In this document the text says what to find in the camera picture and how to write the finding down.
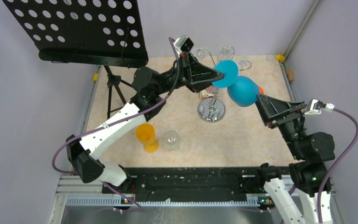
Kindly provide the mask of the blue wine glass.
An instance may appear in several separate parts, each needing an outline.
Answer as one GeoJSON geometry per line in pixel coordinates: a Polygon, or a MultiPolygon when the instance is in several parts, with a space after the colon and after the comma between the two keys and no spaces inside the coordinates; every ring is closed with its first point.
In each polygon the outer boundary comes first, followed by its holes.
{"type": "Polygon", "coordinates": [[[250,78],[239,75],[238,65],[232,60],[225,60],[217,63],[214,68],[224,73],[224,78],[212,82],[213,86],[224,89],[231,100],[240,107],[253,105],[259,93],[258,85],[250,78]]]}

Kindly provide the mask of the clear wine glass front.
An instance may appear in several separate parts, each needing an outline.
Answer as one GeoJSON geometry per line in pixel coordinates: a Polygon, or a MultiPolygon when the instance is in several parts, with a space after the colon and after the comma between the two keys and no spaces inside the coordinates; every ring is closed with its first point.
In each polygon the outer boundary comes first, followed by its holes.
{"type": "Polygon", "coordinates": [[[164,144],[167,150],[178,150],[180,146],[180,136],[177,132],[170,130],[163,136],[164,144]]]}

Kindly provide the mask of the orange wine glass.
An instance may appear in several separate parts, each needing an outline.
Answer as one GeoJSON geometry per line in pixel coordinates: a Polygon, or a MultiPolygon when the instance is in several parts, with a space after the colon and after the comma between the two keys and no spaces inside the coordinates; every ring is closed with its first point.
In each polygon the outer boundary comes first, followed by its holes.
{"type": "Polygon", "coordinates": [[[144,123],[139,125],[136,128],[135,135],[147,153],[154,153],[157,151],[159,144],[156,138],[155,129],[151,124],[144,123]]]}

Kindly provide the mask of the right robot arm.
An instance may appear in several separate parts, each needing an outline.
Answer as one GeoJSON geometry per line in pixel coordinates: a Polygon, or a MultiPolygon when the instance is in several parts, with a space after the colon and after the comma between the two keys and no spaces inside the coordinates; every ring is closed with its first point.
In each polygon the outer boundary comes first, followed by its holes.
{"type": "Polygon", "coordinates": [[[264,94],[258,94],[255,102],[264,125],[278,128],[296,163],[289,164],[289,174],[298,194],[302,210],[299,210],[281,172],[275,166],[262,164],[256,171],[255,187],[272,199],[286,224],[331,224],[331,183],[323,183],[328,170],[326,161],[335,158],[335,142],[324,132],[307,134],[305,118],[319,115],[322,109],[331,112],[333,104],[313,99],[309,103],[287,102],[264,94]]]}

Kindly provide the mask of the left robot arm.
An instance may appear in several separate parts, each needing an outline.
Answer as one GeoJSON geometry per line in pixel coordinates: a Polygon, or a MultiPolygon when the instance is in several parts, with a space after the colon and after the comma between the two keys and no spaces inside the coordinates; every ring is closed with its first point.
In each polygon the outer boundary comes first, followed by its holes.
{"type": "Polygon", "coordinates": [[[120,193],[131,187],[128,174],[119,165],[103,164],[99,158],[111,145],[133,128],[155,117],[175,89],[185,86],[198,93],[222,80],[224,74],[201,64],[192,53],[182,52],[172,67],[159,73],[139,67],[132,88],[136,94],[116,114],[96,129],[67,138],[67,157],[83,183],[108,182],[120,193]]]}

